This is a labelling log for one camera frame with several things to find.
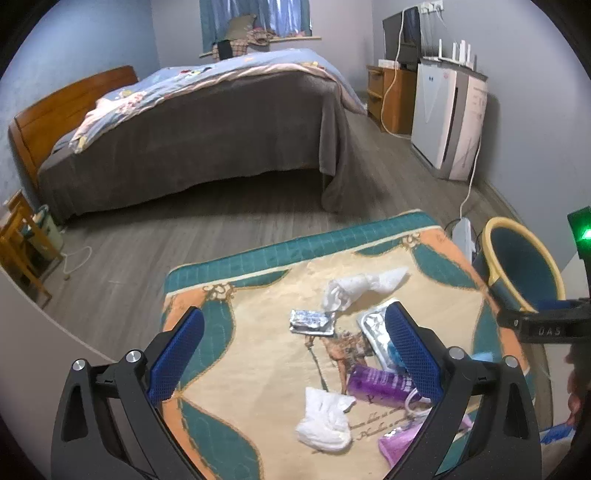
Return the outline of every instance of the purple bottle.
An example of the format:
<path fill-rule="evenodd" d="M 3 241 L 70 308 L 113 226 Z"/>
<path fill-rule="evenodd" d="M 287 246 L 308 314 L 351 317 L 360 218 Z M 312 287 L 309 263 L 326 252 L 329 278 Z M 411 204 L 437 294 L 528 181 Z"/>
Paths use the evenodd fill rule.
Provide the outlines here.
<path fill-rule="evenodd" d="M 358 400 L 396 408 L 404 405 L 404 401 L 414 388 L 413 381 L 408 375 L 359 364 L 351 370 L 347 383 L 347 391 Z M 420 395 L 417 394 L 413 401 L 419 399 Z"/>

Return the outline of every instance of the yellow trash can rim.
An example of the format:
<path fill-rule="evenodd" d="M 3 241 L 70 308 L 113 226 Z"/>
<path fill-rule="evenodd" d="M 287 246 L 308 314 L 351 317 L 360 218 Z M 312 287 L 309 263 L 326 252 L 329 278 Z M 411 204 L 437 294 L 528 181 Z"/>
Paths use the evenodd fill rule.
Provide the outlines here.
<path fill-rule="evenodd" d="M 492 248 L 492 239 L 491 239 L 491 232 L 495 228 L 507 228 L 512 230 L 524 238 L 526 238 L 534 248 L 542 255 L 548 266 L 550 267 L 550 271 L 552 272 L 552 276 L 554 277 L 554 282 L 556 284 L 556 293 L 558 300 L 566 300 L 566 293 L 564 290 L 564 282 L 562 280 L 562 275 L 560 270 L 558 269 L 558 265 L 548 252 L 548 249 L 545 245 L 537 238 L 532 232 L 530 232 L 526 227 L 521 225 L 520 223 L 511 220 L 510 218 L 505 217 L 494 217 L 491 218 L 484 230 L 482 232 L 482 251 L 484 252 L 484 256 L 486 258 L 486 262 L 489 265 L 489 272 L 490 277 L 488 280 L 489 286 L 494 284 L 499 278 L 505 284 L 505 287 L 511 292 L 511 294 L 515 297 L 515 299 L 520 303 L 522 306 L 522 310 L 529 310 L 531 312 L 536 312 L 537 310 L 523 298 L 523 296 L 519 293 L 519 291 L 515 288 L 515 286 L 509 280 L 509 277 L 505 273 L 505 270 L 501 267 L 501 263 L 499 259 L 496 257 L 495 251 Z"/>

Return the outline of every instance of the white appliance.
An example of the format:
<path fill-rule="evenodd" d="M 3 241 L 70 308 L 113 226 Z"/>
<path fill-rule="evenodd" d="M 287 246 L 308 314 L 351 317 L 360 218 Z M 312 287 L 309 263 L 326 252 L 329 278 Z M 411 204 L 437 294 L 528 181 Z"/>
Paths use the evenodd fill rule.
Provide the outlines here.
<path fill-rule="evenodd" d="M 468 180 L 482 132 L 486 81 L 453 63 L 419 64 L 411 141 L 435 176 Z"/>

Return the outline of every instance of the crumpled tissue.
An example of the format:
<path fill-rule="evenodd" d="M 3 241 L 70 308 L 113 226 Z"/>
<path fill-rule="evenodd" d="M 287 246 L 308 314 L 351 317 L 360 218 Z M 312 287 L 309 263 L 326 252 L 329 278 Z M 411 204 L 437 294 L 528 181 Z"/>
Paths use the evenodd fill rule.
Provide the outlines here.
<path fill-rule="evenodd" d="M 355 403 L 348 395 L 306 387 L 306 416 L 295 428 L 298 440 L 323 452 L 340 452 L 351 443 L 345 412 Z"/>
<path fill-rule="evenodd" d="M 359 274 L 331 280 L 324 292 L 322 309 L 325 312 L 344 312 L 368 290 L 387 295 L 392 293 L 407 274 L 408 268 L 396 268 L 379 274 Z"/>

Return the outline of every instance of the blue curtain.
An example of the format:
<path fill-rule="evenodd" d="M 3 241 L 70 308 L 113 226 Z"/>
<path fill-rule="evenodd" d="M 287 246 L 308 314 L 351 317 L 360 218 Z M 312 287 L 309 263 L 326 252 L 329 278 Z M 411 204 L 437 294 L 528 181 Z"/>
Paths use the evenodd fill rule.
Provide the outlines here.
<path fill-rule="evenodd" d="M 203 51 L 223 40 L 232 18 L 255 14 L 256 27 L 274 30 L 278 36 L 305 32 L 312 35 L 309 0 L 199 0 Z"/>

